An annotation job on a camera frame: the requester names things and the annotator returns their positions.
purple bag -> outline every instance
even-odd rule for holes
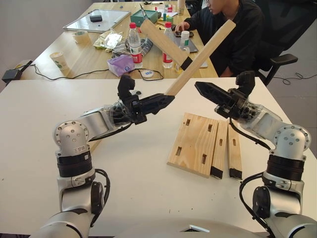
[[[134,70],[134,63],[130,56],[121,55],[117,58],[108,59],[107,63],[109,70],[117,77]]]

black jacket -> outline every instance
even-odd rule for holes
[[[190,24],[188,30],[198,30],[205,45],[226,20],[222,12],[213,15],[206,7],[185,21]],[[210,56],[218,76],[227,66],[234,76],[251,69],[262,35],[264,16],[252,0],[240,0],[240,7],[233,22],[236,27]]]

wooden stick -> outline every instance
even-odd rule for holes
[[[235,28],[236,24],[230,20],[226,21],[223,26],[214,34],[203,49],[198,53],[194,61],[187,67],[185,71],[176,79],[171,87],[165,92],[166,95],[176,96],[176,94],[187,83],[196,70],[202,63],[217,49],[221,42],[230,34]]]
[[[99,145],[100,142],[101,142],[101,140],[95,140],[95,141],[88,142],[88,144],[90,146],[90,153],[94,152],[94,150],[96,149],[96,147]]]
[[[187,53],[182,51],[166,35],[162,34],[150,20],[145,19],[140,28],[142,33],[149,37],[161,51],[169,55],[178,65],[182,65],[187,59]]]
[[[219,120],[217,138],[214,146],[213,159],[211,164],[211,175],[222,179],[224,167],[224,155],[227,143],[228,122]]]
[[[239,133],[228,126],[228,164],[229,175],[236,179],[242,179],[242,163],[239,143]]]

paper cup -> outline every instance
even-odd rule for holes
[[[182,16],[185,10],[185,0],[177,0],[177,15]]]
[[[73,34],[73,38],[76,43],[85,43],[90,41],[89,35],[87,31],[76,31]]]
[[[61,71],[68,69],[63,52],[54,52],[50,54],[50,58]]]

white bottle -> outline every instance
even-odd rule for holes
[[[174,42],[174,34],[172,32],[171,27],[172,27],[171,22],[165,23],[164,35],[166,35],[168,38],[170,38]],[[173,67],[173,60],[165,52],[163,52],[163,67],[164,68],[172,68]]]
[[[130,23],[130,32],[129,32],[129,44],[130,52],[134,62],[135,68],[142,68],[142,53],[141,53],[141,41],[139,33],[137,32],[135,22]]]
[[[190,49],[188,47],[188,42],[189,42],[189,31],[182,31],[179,48],[182,51],[186,51],[187,55],[189,56]],[[178,64],[175,66],[175,69],[178,73],[181,73],[183,71],[182,68]]]

